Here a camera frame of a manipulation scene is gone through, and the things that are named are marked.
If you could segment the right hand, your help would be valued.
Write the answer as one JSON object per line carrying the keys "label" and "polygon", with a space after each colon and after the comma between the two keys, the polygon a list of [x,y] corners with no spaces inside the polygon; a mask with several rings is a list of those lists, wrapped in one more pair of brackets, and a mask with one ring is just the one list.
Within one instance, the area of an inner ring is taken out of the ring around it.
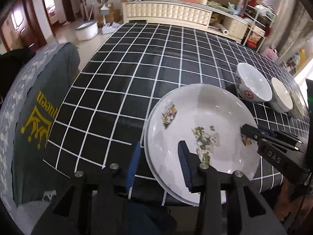
{"label": "right hand", "polygon": [[[274,207],[274,214],[279,221],[283,221],[289,213],[296,213],[301,205],[303,196],[299,196],[295,200],[291,199],[291,193],[294,186],[284,178],[282,183],[282,190],[278,197],[278,201]],[[312,209],[312,194],[308,194],[303,202],[301,210],[299,212],[298,220],[295,223],[295,227],[302,225],[308,214]]]}

